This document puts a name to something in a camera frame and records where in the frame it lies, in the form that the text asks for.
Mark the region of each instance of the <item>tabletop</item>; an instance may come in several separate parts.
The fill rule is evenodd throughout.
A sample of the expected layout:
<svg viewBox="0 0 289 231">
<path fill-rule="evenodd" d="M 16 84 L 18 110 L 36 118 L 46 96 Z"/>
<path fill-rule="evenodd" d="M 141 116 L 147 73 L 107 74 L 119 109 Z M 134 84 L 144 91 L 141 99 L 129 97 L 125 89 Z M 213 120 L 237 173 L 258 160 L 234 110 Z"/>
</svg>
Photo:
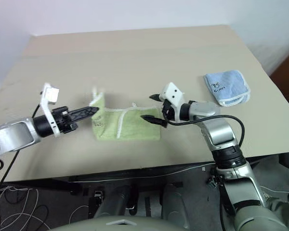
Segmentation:
<svg viewBox="0 0 289 231">
<path fill-rule="evenodd" d="M 251 89 L 247 103 L 221 108 L 245 125 L 245 157 L 289 152 L 289 104 L 242 40 L 228 26 L 90 32 L 32 37 L 0 88 L 0 124 L 31 116 L 49 82 L 56 105 L 88 106 L 92 87 L 106 107 L 160 106 L 148 96 L 174 82 L 194 101 L 213 101 L 203 76 L 237 69 Z M 240 127 L 229 120 L 237 138 Z M 159 141 L 97 141 L 91 120 L 59 138 L 21 150 L 6 181 L 32 180 L 212 161 L 200 128 L 161 128 Z M 2 156 L 5 167 L 13 153 Z"/>
</svg>

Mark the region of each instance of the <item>green cloth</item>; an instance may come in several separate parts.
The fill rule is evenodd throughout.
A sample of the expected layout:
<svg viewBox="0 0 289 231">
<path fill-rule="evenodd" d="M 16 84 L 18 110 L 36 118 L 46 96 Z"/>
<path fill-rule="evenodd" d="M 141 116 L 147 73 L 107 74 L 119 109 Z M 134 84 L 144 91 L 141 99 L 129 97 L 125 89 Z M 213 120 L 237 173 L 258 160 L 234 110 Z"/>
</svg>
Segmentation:
<svg viewBox="0 0 289 231">
<path fill-rule="evenodd" d="M 93 132 L 98 140 L 160 139 L 160 127 L 150 124 L 140 117 L 141 115 L 153 115 L 160 118 L 157 108 L 141 108 L 135 105 L 127 109 L 105 108 L 103 93 L 96 95 L 90 106 L 99 107 L 98 112 L 92 116 Z"/>
</svg>

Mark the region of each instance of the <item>blue cloth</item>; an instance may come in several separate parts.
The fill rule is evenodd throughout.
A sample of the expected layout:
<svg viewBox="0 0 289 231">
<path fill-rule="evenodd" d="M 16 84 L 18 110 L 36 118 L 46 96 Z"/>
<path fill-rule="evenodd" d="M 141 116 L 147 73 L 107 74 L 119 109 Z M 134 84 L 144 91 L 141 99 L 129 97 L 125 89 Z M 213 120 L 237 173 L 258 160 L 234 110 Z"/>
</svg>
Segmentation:
<svg viewBox="0 0 289 231">
<path fill-rule="evenodd" d="M 238 70 L 206 74 L 204 79 L 221 106 L 245 103 L 250 99 L 250 88 Z"/>
</svg>

